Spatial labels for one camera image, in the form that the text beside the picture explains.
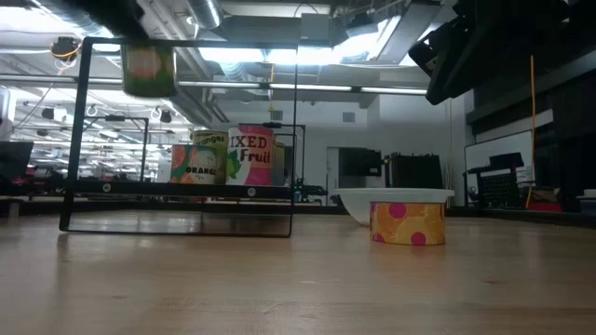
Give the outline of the green sliced peaches can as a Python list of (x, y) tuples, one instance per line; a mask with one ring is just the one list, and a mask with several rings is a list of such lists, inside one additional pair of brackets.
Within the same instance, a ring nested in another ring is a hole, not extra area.
[(133, 97), (162, 99), (177, 93), (176, 54), (172, 47), (121, 47), (123, 90)]

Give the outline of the mixed fruit pink can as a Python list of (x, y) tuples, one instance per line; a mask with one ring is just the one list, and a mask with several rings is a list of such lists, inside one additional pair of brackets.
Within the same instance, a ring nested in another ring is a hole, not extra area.
[(227, 185), (273, 185), (274, 132), (263, 126), (228, 129)]

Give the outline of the black aluminium table frame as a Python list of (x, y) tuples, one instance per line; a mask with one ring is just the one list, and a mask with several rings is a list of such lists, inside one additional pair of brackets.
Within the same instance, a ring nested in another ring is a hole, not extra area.
[[(17, 198), (0, 199), (0, 217), (9, 214), (12, 205), (19, 206), (21, 216), (59, 214), (62, 202), (57, 201), (24, 201)], [(116, 210), (157, 210), (157, 211), (203, 211), (208, 213), (241, 213), (241, 214), (285, 214), (287, 206), (254, 205), (254, 204), (190, 204), (160, 202), (119, 202), (119, 201), (79, 201), (74, 204), (76, 212), (116, 211)], [(509, 209), (477, 209), (448, 208), (448, 218), (486, 218), (506, 221), (527, 221), (532, 223), (552, 224), (558, 226), (580, 227), (596, 230), (596, 216), (546, 211), (526, 211)]]

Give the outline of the white translucent plastic bowl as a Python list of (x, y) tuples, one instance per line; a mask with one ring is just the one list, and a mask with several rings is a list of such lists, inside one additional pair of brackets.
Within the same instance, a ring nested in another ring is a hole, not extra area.
[(364, 226), (370, 225), (371, 203), (444, 204), (454, 190), (423, 188), (345, 188), (337, 189), (345, 209)]

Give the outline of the silver ventilation duct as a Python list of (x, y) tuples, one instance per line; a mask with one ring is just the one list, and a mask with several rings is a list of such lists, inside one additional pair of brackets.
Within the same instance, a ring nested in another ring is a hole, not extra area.
[(224, 20), (219, 0), (187, 0), (192, 17), (206, 30), (217, 28)]

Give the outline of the oranges label tall can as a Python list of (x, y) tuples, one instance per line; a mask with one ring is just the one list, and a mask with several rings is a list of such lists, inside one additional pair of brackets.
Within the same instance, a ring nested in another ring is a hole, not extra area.
[(220, 130), (196, 130), (193, 132), (192, 141), (199, 146), (213, 148), (216, 151), (216, 184), (226, 183), (226, 164), (228, 133)]

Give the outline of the black desk stand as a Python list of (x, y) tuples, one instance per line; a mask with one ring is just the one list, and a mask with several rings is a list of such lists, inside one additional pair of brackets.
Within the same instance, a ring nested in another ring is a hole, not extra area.
[(474, 167), (467, 172), (476, 178), (476, 185), (467, 190), (470, 200), (478, 208), (520, 208), (517, 169), (523, 167), (520, 153), (490, 156), (488, 166)]

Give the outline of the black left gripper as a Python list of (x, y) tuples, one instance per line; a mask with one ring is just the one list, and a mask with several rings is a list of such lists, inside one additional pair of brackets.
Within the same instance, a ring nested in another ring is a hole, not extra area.
[(117, 37), (145, 40), (149, 35), (138, 22), (141, 8), (136, 0), (61, 0), (67, 6), (81, 9), (96, 20), (102, 21), (111, 34)]

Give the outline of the black equipment box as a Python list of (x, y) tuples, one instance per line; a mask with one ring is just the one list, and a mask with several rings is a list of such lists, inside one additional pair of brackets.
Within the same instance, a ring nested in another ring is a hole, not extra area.
[(350, 177), (381, 177), (383, 159), (380, 151), (366, 148), (340, 148), (339, 173)]

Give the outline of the yellow pink-dotted rings can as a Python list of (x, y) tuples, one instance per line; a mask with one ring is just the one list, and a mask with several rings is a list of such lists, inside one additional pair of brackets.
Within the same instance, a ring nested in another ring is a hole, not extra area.
[(371, 202), (371, 240), (409, 246), (443, 245), (444, 211), (443, 204)]

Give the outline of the black frame clear shelf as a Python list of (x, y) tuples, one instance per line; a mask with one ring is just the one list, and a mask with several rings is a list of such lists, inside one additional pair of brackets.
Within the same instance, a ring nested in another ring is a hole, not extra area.
[(89, 86), (89, 72), (91, 68), (91, 57), (93, 46), (97, 45), (120, 45), (121, 47), (183, 47), (198, 49), (209, 48), (264, 48), (264, 49), (288, 49), (298, 50), (297, 44), (289, 43), (266, 43), (266, 42), (238, 42), (230, 43), (224, 41), (199, 41), (199, 40), (164, 40), (164, 39), (127, 39), (127, 38), (105, 38), (86, 37), (82, 41), (82, 50), (79, 60), (79, 74), (76, 79), (77, 95), (74, 107), (74, 124), (70, 143), (70, 155), (68, 165), (68, 177), (65, 182), (65, 194), (61, 211), (59, 229), (62, 232), (72, 233), (71, 217), (74, 210), (75, 196), (77, 194), (115, 194), (153, 196), (164, 195), (174, 197), (234, 197), (234, 198), (262, 198), (262, 199), (283, 199), (288, 198), (290, 204), (282, 210), (287, 217), (287, 231), (285, 233), (249, 233), (249, 237), (275, 237), (289, 238), (292, 233), (293, 212), (295, 208), (294, 187), (280, 186), (234, 186), (234, 185), (206, 185), (206, 184), (172, 184), (172, 183), (147, 183), (144, 176), (136, 182), (123, 181), (81, 181), (78, 179), (78, 168), (82, 137), (85, 130), (84, 124), (87, 107), (87, 96)]

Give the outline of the black office monitor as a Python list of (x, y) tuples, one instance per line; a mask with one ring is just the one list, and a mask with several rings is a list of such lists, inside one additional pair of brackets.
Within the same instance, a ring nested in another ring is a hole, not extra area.
[(0, 141), (0, 178), (13, 180), (26, 172), (34, 143)]

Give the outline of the black equipment rack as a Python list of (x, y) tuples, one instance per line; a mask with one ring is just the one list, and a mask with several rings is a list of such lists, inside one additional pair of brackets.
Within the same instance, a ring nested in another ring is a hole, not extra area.
[(386, 157), (385, 174), (387, 188), (444, 188), (440, 157), (436, 154), (393, 153)]

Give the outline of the black hanging ceiling device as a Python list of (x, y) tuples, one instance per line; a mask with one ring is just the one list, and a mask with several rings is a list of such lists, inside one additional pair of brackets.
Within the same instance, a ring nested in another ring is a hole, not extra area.
[(72, 37), (60, 36), (50, 46), (50, 54), (61, 61), (73, 61), (81, 48), (81, 41)]

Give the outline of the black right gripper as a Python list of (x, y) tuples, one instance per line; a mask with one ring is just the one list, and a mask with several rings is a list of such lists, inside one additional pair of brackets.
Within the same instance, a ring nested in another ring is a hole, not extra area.
[(429, 103), (456, 98), (489, 80), (494, 74), (493, 28), (493, 15), (459, 15), (410, 47), (408, 55), (430, 77)]

